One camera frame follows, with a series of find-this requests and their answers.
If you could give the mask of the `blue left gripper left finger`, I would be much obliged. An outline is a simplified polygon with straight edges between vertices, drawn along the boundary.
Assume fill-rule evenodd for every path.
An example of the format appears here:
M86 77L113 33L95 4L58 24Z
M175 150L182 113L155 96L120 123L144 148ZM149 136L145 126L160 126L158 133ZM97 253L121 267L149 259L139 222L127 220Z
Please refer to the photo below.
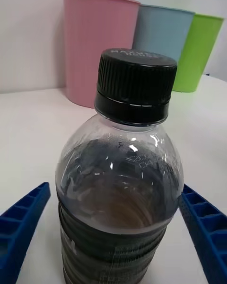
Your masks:
M51 196L44 182L0 216L0 282L15 284L39 219Z

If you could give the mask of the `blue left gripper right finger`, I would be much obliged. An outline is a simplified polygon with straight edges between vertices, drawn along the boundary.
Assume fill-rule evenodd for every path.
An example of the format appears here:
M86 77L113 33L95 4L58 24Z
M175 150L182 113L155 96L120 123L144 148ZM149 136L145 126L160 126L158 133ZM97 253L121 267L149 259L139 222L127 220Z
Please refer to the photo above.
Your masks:
M227 284L227 216L184 185L180 211L209 284Z

